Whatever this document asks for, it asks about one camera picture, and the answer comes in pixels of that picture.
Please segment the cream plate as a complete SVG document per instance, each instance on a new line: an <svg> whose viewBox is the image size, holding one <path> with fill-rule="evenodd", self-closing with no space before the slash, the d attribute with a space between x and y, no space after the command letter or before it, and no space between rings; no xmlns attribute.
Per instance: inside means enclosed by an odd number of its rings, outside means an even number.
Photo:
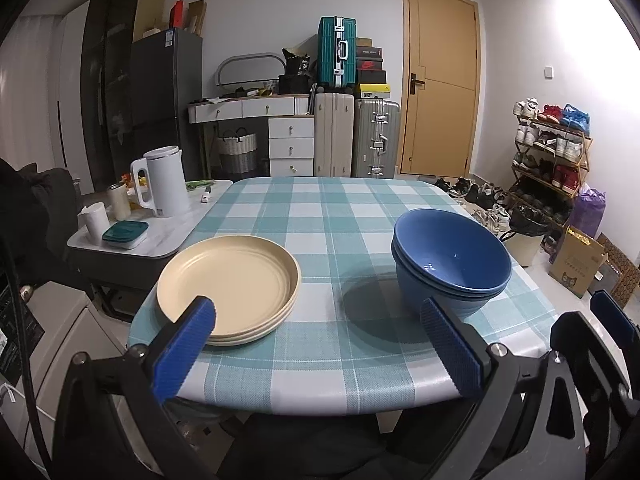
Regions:
<svg viewBox="0 0 640 480"><path fill-rule="evenodd" d="M292 312L299 280L236 280L203 289L216 310L210 346L245 344L275 330Z"/></svg>
<svg viewBox="0 0 640 480"><path fill-rule="evenodd" d="M215 322L208 342L234 346L272 332L291 313L302 282L297 260L281 245L253 235L202 240L175 255L160 274L156 300L175 322L198 297Z"/></svg>

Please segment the blue bowl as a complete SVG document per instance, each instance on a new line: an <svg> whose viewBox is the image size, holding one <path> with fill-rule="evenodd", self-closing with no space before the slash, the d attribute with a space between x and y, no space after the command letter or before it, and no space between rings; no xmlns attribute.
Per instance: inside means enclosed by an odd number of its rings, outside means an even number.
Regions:
<svg viewBox="0 0 640 480"><path fill-rule="evenodd" d="M463 298L465 301L480 301L481 299L488 300L489 298L498 296L500 292L503 292L506 289L506 285L509 284L512 275L509 255L506 253L505 249L503 249L502 252L506 255L506 263L500 263L498 266L495 266L482 274L482 278L484 278L484 280L487 280L488 278L501 278L501 282L498 285L488 288L464 288L462 285L455 285L433 278L425 270L419 268L409 259L405 252L399 247L396 240L392 241L390 247L392 248L392 255L396 263L396 272L398 275L405 275L409 282L422 287L428 287L429 289L434 289L441 295Z"/></svg>
<svg viewBox="0 0 640 480"><path fill-rule="evenodd" d="M416 314L419 314L423 307L437 304L439 307L447 307L459 318L468 318L494 299L494 296L473 298L445 292L435 285L428 284L400 262L396 263L396 275L404 303Z"/></svg>
<svg viewBox="0 0 640 480"><path fill-rule="evenodd" d="M394 225L393 243L429 280L471 295L497 295L512 273L502 241L474 219L439 209L413 209Z"/></svg>

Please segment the cardboard cat box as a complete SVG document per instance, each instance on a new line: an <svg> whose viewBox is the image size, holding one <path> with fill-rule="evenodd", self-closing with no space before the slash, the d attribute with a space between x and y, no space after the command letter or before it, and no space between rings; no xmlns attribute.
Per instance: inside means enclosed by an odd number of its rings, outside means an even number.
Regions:
<svg viewBox="0 0 640 480"><path fill-rule="evenodd" d="M606 258L608 255L599 242L574 226L568 226L549 274L573 295L582 298Z"/></svg>

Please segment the purple plastic bag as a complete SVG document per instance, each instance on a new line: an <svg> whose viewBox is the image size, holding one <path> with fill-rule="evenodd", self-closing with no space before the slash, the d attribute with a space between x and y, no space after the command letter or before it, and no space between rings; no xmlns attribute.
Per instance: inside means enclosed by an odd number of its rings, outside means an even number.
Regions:
<svg viewBox="0 0 640 480"><path fill-rule="evenodd" d="M595 238L606 208L606 195L588 183L579 189L568 224Z"/></svg>

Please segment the teal lidded container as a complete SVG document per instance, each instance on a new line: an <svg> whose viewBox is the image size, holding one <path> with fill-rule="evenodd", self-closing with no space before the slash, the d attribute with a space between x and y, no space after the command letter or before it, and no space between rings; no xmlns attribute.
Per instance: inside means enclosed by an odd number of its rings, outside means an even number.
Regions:
<svg viewBox="0 0 640 480"><path fill-rule="evenodd" d="M148 236L149 223L122 220L115 222L102 236L105 244L122 249L132 249L140 245Z"/></svg>

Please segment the white cup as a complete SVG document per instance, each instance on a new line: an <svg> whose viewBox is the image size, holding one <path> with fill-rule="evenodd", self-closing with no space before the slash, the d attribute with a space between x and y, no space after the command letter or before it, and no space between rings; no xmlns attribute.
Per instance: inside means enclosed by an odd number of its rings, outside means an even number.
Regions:
<svg viewBox="0 0 640 480"><path fill-rule="evenodd" d="M103 234L111 227L104 203L97 202L85 206L81 209L80 216L93 243L101 244Z"/></svg>

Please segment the wooden shoe rack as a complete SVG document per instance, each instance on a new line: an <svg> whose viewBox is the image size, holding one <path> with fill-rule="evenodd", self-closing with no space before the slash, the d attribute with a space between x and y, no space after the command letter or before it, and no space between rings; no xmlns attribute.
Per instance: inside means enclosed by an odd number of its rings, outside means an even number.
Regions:
<svg viewBox="0 0 640 480"><path fill-rule="evenodd" d="M562 230L589 174L590 116L573 105L541 106L535 98L515 102L509 194Z"/></svg>

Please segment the cream jar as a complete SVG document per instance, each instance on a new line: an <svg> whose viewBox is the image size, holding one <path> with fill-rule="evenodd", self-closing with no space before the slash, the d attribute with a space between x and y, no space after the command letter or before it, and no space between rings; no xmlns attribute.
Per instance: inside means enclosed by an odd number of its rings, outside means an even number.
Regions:
<svg viewBox="0 0 640 480"><path fill-rule="evenodd" d="M112 214L117 221L126 220L131 214L125 183L114 183L107 189L107 197L112 205Z"/></svg>

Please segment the silver suitcase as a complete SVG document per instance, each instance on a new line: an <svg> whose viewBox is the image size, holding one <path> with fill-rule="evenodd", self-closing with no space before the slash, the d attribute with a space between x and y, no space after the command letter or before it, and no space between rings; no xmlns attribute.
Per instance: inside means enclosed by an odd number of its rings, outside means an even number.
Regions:
<svg viewBox="0 0 640 480"><path fill-rule="evenodd" d="M359 99L355 107L352 176L393 179L400 129L400 105L389 99Z"/></svg>

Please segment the white drawer desk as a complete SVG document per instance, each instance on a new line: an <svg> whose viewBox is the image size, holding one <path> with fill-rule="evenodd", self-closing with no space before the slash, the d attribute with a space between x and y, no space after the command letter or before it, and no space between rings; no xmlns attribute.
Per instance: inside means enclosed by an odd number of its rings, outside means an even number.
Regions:
<svg viewBox="0 0 640 480"><path fill-rule="evenodd" d="M209 99L189 106L189 120L209 134L206 165L229 180L250 177L311 177L314 174L314 115L308 96ZM247 128L257 136L257 169L227 174L216 150L217 136Z"/></svg>

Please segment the beige suitcase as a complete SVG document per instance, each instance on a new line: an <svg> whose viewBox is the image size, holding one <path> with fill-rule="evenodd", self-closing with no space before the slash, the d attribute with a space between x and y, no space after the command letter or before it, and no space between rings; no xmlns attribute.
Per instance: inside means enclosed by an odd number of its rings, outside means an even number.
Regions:
<svg viewBox="0 0 640 480"><path fill-rule="evenodd" d="M314 98L314 175L352 174L355 99L350 94L318 93Z"/></svg>

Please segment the dark grey refrigerator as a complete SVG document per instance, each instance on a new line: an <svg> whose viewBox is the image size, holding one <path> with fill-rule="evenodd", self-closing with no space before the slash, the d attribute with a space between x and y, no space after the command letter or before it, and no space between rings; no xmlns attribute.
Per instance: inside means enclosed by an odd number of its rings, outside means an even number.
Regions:
<svg viewBox="0 0 640 480"><path fill-rule="evenodd" d="M202 38L181 28L163 30L131 48L134 158L178 146L188 181L205 176L201 136L189 120L189 106L202 98L202 51Z"/></svg>

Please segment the stacked shoe boxes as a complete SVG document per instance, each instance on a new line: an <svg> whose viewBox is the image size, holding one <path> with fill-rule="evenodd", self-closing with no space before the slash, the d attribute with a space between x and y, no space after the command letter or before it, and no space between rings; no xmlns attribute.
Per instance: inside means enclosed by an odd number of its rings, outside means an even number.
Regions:
<svg viewBox="0 0 640 480"><path fill-rule="evenodd" d="M356 96L358 99L390 98L383 49L375 47L370 38L356 39Z"/></svg>

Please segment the teal suitcase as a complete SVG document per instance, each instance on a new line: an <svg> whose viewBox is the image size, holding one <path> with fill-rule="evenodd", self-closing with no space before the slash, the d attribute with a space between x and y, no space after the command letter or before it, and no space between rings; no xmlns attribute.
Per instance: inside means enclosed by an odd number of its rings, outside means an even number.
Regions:
<svg viewBox="0 0 640 480"><path fill-rule="evenodd" d="M317 84L326 91L354 93L356 26L354 18L322 16L318 27Z"/></svg>

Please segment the grey folded chair frame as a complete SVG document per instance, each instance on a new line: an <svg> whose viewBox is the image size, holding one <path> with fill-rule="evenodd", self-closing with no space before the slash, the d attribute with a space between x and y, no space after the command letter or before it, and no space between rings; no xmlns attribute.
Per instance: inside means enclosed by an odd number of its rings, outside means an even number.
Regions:
<svg viewBox="0 0 640 480"><path fill-rule="evenodd" d="M215 74L221 89L272 87L285 72L285 60L280 54L260 52L235 55L220 63Z"/></svg>

